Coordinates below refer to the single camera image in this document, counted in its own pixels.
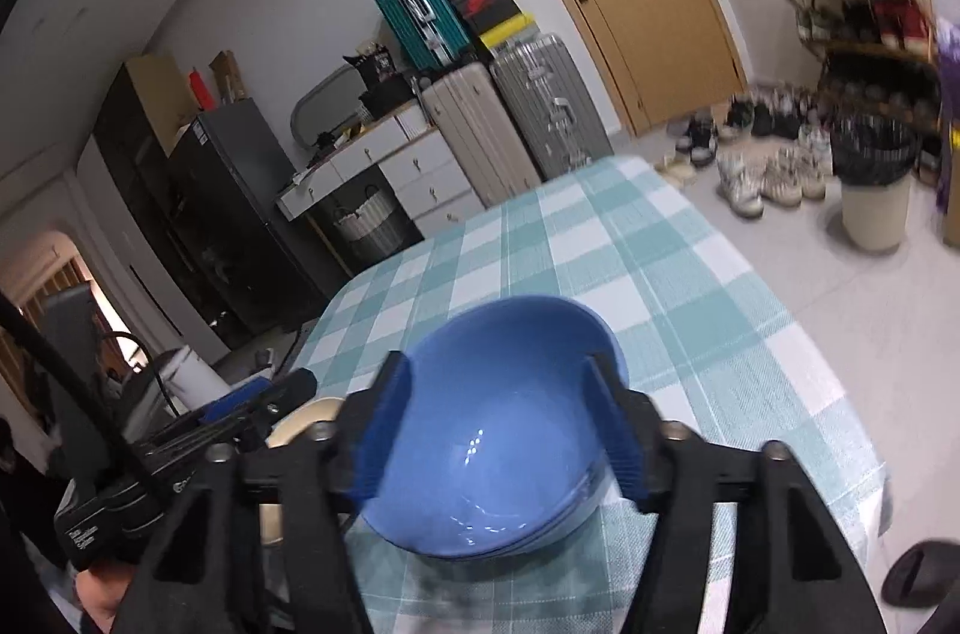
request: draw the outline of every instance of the suitcase handle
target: suitcase handle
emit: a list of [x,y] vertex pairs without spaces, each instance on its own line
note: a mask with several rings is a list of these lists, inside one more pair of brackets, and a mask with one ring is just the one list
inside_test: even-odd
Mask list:
[[553,104],[556,108],[566,112],[566,119],[570,124],[577,124],[577,118],[573,115],[573,106],[567,98],[553,98]]
[[427,0],[406,0],[407,4],[410,7],[411,13],[421,22],[421,23],[430,23],[435,18],[437,14],[434,12],[433,8],[430,7]]

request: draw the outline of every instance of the silver suitcase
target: silver suitcase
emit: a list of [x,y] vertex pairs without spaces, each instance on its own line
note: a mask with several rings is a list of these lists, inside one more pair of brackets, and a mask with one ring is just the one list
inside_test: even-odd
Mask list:
[[502,52],[493,79],[546,178],[613,154],[596,106],[560,36]]
[[539,187],[533,161],[479,62],[447,74],[422,100],[485,207]]

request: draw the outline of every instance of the screw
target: screw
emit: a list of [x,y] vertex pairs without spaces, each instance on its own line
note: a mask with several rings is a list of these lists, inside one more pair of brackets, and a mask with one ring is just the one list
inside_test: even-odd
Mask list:
[[210,445],[206,449],[206,459],[210,463],[226,463],[235,453],[233,445]]
[[668,420],[661,426],[664,437],[674,442],[683,442],[690,436],[690,429],[677,420]]
[[337,426],[336,423],[322,420],[318,423],[313,423],[312,426],[309,426],[304,432],[314,442],[325,442],[333,438],[337,432]]
[[774,461],[787,461],[790,460],[790,447],[783,442],[766,442],[763,454]]

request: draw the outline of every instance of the blue bowl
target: blue bowl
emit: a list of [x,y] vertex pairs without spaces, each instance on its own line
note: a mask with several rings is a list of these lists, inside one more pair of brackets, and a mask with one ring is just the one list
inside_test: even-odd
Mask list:
[[448,559],[529,551],[596,508],[610,475],[584,407],[584,359],[611,330],[585,306],[518,295],[477,306],[409,351],[413,393],[364,519],[407,551]]

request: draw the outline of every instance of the black refrigerator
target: black refrigerator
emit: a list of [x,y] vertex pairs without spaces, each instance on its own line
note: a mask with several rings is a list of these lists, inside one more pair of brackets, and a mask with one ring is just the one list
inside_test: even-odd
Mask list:
[[169,223],[251,335],[319,317],[347,283],[309,225],[277,209],[294,167],[253,100],[198,114],[168,168],[179,193]]

